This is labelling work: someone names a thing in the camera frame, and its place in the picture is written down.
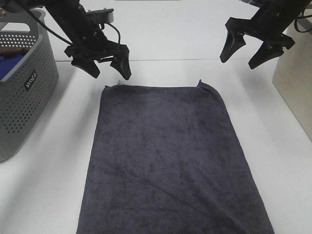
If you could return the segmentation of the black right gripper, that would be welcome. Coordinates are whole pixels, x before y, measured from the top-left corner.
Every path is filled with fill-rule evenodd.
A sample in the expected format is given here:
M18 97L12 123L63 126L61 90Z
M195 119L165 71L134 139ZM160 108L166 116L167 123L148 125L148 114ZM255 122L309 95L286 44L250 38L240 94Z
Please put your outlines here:
M283 32L295 19L295 1L245 0L244 2L258 7L258 11L251 19L232 17L228 19L225 24L227 37L220 60L226 63L238 49L246 45L244 35L248 35L264 42L248 63L251 69L255 69L283 55L283 47L290 49L294 45L294 40Z

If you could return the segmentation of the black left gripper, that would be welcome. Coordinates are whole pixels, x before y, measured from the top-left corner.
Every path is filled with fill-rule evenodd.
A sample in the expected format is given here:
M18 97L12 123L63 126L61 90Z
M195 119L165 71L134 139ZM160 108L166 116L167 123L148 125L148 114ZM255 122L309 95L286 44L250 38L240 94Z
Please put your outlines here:
M108 25L117 33L117 42L110 41L104 34L105 25ZM104 62L108 57L112 57L110 66L117 70L125 80L131 77L131 69L129 64L129 49L126 45L121 44L120 31L111 23L98 24L93 23L91 31L84 33L81 42L74 42L65 49L68 57L78 57L85 60L99 60ZM75 66L93 78L97 78L100 70L93 61L84 61L80 58L73 58L71 65Z

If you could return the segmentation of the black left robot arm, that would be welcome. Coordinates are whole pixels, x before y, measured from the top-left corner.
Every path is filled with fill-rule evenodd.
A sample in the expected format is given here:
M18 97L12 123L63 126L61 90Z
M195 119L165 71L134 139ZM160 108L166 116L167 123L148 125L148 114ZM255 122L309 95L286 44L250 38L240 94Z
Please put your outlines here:
M111 26L114 20L112 8L86 11L78 0L2 0L0 6L10 13L27 12L48 32L67 43L64 52L73 59L71 64L92 77L100 74L97 63L109 62L125 80L130 78L127 45L108 40L103 32L105 25ZM46 8L68 39L48 28L31 12L40 7Z

